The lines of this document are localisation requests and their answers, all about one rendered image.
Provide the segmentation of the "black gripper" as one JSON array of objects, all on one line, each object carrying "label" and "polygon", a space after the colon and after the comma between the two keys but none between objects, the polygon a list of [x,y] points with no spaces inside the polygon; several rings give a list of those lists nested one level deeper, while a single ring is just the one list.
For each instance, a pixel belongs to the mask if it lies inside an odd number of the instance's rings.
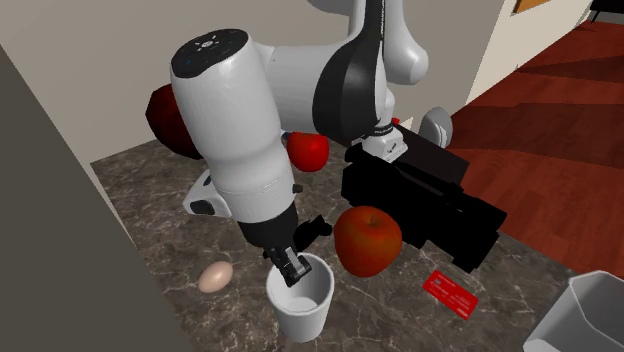
[{"label": "black gripper", "polygon": [[298,226],[295,202],[278,216],[259,223],[238,221],[246,241],[263,250],[263,257],[270,259],[284,278],[288,287],[294,286],[311,271],[311,265],[297,250],[306,250],[319,236],[330,236],[331,224],[322,215]]}]

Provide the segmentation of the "large red apple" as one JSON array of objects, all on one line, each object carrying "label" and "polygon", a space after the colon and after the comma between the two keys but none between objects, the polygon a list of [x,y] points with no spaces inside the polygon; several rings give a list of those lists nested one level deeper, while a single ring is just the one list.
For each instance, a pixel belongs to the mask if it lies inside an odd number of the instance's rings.
[{"label": "large red apple", "polygon": [[371,206],[346,210],[333,228],[336,254],[350,274],[368,278],[386,269],[400,254],[402,233],[387,213]]}]

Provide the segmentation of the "white cup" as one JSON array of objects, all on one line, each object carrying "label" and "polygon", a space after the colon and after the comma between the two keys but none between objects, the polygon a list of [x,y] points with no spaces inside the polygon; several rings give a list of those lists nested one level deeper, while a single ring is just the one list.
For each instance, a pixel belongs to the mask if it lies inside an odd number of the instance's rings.
[{"label": "white cup", "polygon": [[288,287],[273,266],[266,279],[268,300],[282,332],[293,342],[305,343],[318,337],[324,328],[335,288],[334,274],[320,257],[302,253],[311,271]]}]

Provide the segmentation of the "beige egg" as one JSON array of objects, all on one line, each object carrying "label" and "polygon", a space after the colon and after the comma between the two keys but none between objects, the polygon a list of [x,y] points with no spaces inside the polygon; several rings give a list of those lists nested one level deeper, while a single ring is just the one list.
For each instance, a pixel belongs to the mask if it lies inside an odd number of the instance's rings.
[{"label": "beige egg", "polygon": [[225,288],[232,277],[232,264],[227,261],[217,261],[202,271],[198,278],[197,287],[203,293],[214,293]]}]

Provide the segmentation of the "small red apple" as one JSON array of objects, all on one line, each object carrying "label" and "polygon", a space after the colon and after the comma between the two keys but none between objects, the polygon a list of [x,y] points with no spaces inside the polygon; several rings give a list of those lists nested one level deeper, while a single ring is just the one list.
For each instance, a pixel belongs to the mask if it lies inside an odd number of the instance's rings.
[{"label": "small red apple", "polygon": [[302,172],[321,170],[329,158],[329,142],[325,136],[293,132],[287,139],[291,163]]}]

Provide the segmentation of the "red card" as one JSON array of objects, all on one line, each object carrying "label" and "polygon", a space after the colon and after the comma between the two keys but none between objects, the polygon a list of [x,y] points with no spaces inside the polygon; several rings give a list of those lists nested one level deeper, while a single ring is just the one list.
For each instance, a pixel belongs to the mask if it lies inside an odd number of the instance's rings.
[{"label": "red card", "polygon": [[439,270],[432,272],[423,283],[423,289],[464,320],[470,317],[479,302],[475,295]]}]

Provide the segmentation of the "grey round object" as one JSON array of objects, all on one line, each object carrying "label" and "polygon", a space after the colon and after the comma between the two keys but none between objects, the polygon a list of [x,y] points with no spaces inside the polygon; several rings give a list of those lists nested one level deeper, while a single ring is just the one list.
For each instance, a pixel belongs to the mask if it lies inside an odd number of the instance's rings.
[{"label": "grey round object", "polygon": [[448,147],[453,135],[450,114],[442,107],[432,108],[423,116],[418,135],[441,148]]}]

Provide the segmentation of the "dark red round object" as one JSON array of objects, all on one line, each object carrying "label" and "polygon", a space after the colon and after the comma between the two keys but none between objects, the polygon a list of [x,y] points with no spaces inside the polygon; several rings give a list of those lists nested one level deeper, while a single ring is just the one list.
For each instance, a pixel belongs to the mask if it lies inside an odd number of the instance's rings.
[{"label": "dark red round object", "polygon": [[155,137],[168,149],[190,159],[202,159],[181,117],[171,84],[151,94],[145,116]]}]

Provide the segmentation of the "white container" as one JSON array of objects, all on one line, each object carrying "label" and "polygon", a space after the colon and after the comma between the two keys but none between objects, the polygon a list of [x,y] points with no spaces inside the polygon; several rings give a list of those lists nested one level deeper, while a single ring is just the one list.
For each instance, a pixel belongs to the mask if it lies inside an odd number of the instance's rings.
[{"label": "white container", "polygon": [[523,352],[624,352],[624,279],[596,270],[570,278]]}]

